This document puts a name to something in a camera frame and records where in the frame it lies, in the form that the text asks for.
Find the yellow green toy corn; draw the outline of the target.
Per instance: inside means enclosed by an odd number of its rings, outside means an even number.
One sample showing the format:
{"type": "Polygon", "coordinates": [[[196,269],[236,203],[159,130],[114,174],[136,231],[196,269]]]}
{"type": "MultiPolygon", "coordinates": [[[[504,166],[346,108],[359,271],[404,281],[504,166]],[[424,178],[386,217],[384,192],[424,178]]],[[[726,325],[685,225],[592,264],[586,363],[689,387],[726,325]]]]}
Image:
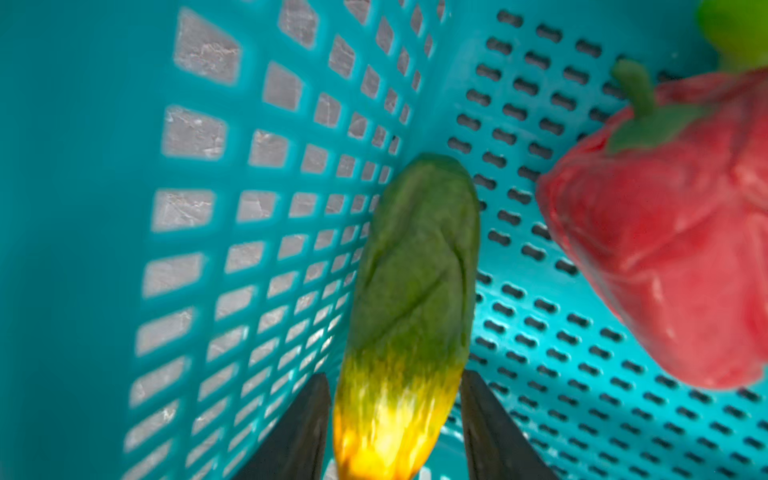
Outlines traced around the yellow green toy corn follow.
{"type": "Polygon", "coordinates": [[[468,361],[479,200],[456,159],[423,153],[384,190],[357,269],[333,408],[342,479],[411,479],[468,361]]]}

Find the red toy strawberry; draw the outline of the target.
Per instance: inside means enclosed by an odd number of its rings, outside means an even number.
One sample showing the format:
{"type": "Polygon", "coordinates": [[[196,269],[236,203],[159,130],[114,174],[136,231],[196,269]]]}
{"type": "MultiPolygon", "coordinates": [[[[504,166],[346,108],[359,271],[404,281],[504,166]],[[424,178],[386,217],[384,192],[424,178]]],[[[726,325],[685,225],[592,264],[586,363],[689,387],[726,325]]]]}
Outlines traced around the red toy strawberry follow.
{"type": "Polygon", "coordinates": [[[767,366],[767,71],[654,85],[536,184],[553,240],[677,380],[732,390],[767,366]]]}

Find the teal plastic basket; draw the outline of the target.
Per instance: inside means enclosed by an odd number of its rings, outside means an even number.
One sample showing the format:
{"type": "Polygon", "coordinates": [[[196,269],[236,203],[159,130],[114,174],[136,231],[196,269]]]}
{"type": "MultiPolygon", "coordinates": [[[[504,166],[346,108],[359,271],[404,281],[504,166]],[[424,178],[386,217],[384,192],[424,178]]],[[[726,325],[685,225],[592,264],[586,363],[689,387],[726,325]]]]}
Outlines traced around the teal plastic basket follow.
{"type": "Polygon", "coordinates": [[[382,190],[458,159],[468,365],[563,479],[763,479],[767,385],[674,379],[533,192],[623,105],[713,68],[693,1],[5,1],[1,475],[230,479],[339,376],[382,190]]]}

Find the dark toy eggplant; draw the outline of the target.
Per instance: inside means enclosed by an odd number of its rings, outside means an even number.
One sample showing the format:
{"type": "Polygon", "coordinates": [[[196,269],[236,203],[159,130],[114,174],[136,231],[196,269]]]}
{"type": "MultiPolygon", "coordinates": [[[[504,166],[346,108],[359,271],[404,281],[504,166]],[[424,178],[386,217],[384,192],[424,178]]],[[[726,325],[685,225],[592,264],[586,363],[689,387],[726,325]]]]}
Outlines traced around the dark toy eggplant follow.
{"type": "Polygon", "coordinates": [[[719,68],[742,72],[767,66],[767,1],[701,1],[696,23],[717,51],[719,68]]]}

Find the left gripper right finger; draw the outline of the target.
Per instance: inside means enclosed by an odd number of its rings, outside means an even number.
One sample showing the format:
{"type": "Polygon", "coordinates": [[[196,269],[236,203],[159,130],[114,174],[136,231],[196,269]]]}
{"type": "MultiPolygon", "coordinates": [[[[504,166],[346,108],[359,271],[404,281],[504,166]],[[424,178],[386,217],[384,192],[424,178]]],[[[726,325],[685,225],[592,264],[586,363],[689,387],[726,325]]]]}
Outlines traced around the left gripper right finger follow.
{"type": "Polygon", "coordinates": [[[471,480],[557,479],[478,372],[463,372],[460,397],[471,480]]]}

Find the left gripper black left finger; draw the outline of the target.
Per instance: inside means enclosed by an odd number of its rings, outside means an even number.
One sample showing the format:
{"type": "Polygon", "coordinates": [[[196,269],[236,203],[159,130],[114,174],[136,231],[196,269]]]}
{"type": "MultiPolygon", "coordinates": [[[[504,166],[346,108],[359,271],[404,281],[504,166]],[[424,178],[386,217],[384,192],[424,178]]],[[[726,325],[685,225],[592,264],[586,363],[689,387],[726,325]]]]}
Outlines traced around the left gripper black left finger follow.
{"type": "Polygon", "coordinates": [[[330,408],[328,379],[325,374],[316,373],[234,479],[321,479],[330,408]]]}

